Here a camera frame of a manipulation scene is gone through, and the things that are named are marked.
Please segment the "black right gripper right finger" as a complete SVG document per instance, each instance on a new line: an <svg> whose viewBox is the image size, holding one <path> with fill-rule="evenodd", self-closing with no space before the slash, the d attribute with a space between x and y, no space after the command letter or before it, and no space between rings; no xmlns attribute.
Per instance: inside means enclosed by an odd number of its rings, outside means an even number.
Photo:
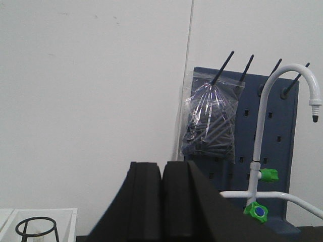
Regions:
<svg viewBox="0 0 323 242"><path fill-rule="evenodd" d="M167 162L163 190L165 241L283 240L224 199L194 162Z"/></svg>

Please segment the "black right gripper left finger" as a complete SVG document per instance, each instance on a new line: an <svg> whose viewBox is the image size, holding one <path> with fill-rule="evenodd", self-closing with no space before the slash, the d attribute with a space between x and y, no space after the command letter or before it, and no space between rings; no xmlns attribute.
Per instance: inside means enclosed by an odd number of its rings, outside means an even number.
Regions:
<svg viewBox="0 0 323 242"><path fill-rule="evenodd" d="M156 163L132 162L117 195L87 241L161 241L161 175Z"/></svg>

